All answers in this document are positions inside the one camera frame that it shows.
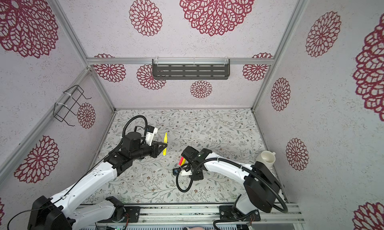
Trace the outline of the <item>yellow highlighter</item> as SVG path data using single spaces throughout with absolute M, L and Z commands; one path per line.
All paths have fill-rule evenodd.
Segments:
M 165 133 L 165 136 L 164 136 L 164 143 L 167 144 L 167 146 L 168 146 L 168 133 L 167 132 Z M 167 154 L 167 147 L 165 147 L 163 149 L 163 156 L 166 156 L 166 154 Z

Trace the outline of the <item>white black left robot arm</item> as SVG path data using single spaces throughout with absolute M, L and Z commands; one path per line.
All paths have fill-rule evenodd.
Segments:
M 29 230 L 79 230 L 98 221 L 110 219 L 116 211 L 118 220 L 124 205 L 115 197 L 79 210 L 78 206 L 109 181 L 130 168 L 135 160 L 147 156 L 156 158 L 166 143 L 150 141 L 138 132 L 122 137 L 119 144 L 88 174 L 67 189 L 50 198 L 41 196 L 34 201 L 27 228 Z

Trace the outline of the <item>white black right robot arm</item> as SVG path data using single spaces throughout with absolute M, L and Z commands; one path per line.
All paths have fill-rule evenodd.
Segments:
M 198 151 L 190 146 L 182 152 L 187 163 L 173 169 L 179 191 L 188 192 L 194 181 L 204 178 L 204 171 L 221 174 L 243 184 L 246 194 L 239 195 L 233 209 L 241 214 L 259 210 L 270 213 L 275 209 L 287 213 L 288 207 L 279 195 L 281 184 L 271 172 L 276 153 L 263 151 L 254 164 L 238 163 L 208 149 Z

